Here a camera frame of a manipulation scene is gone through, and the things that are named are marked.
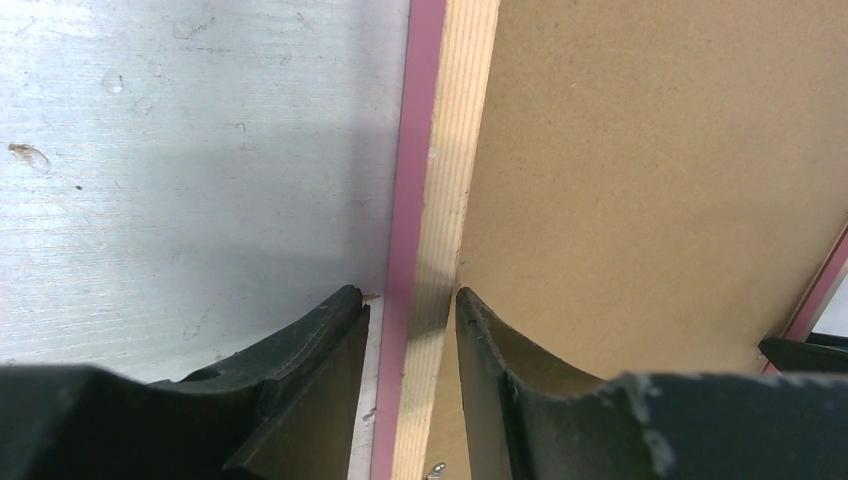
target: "wood edge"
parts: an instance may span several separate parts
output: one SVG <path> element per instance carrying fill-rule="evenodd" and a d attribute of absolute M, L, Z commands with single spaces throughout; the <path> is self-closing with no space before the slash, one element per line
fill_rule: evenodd
<path fill-rule="evenodd" d="M 391 478 L 423 478 L 500 0 L 449 0 Z M 384 480 L 385 477 L 372 477 Z"/>
<path fill-rule="evenodd" d="M 411 0 L 409 4 L 386 298 L 368 472 L 375 480 L 388 480 L 391 475 L 445 5 L 446 0 Z"/>

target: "scratched metal surface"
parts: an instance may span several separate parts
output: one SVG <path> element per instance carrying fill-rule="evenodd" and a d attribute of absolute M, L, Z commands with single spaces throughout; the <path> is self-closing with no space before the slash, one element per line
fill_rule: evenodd
<path fill-rule="evenodd" d="M 180 378 L 381 292 L 407 10 L 3 2 L 0 361 Z"/>

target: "wood grain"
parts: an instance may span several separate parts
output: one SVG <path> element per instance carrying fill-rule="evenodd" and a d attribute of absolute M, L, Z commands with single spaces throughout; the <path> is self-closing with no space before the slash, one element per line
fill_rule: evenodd
<path fill-rule="evenodd" d="M 439 78 L 392 478 L 419 478 L 455 290 L 457 256 L 489 72 L 499 0 L 452 0 Z"/>

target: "wooden board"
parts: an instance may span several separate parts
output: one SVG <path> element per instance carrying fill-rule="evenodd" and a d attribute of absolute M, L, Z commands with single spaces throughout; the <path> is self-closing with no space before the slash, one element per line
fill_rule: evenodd
<path fill-rule="evenodd" d="M 845 224 L 846 31 L 826 0 L 505 0 L 461 283 L 596 375 L 758 371 Z M 452 342 L 427 464 L 460 480 Z"/>
<path fill-rule="evenodd" d="M 425 469 L 430 412 L 455 290 L 498 4 L 499 0 L 449 0 L 444 12 L 415 294 L 391 462 L 391 478 L 397 480 L 417 478 Z M 373 480 L 388 478 L 383 465 L 375 462 Z"/>

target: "metal surface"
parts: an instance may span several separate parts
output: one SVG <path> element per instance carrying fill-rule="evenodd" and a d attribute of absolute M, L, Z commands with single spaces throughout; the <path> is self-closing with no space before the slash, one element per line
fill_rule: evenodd
<path fill-rule="evenodd" d="M 845 375 L 624 374 L 604 383 L 456 301 L 475 479 L 848 477 Z"/>
<path fill-rule="evenodd" d="M 848 275 L 848 265 L 839 264 L 842 260 L 839 253 L 848 247 L 848 233 L 843 234 L 840 240 L 827 258 L 825 266 L 822 267 L 822 274 L 825 270 L 833 270 L 833 273 L 827 277 L 820 274 L 813 287 L 823 290 L 823 293 L 813 297 L 813 303 L 818 302 L 818 304 L 814 305 L 815 308 L 811 308 L 813 314 L 809 318 L 808 328 L 820 334 L 848 336 L 848 284 L 844 283 Z"/>
<path fill-rule="evenodd" d="M 2 477 L 344 479 L 368 310 L 343 287 L 176 383 L 0 367 Z"/>
<path fill-rule="evenodd" d="M 181 378 L 382 292 L 407 9 L 4 2 L 0 361 Z"/>

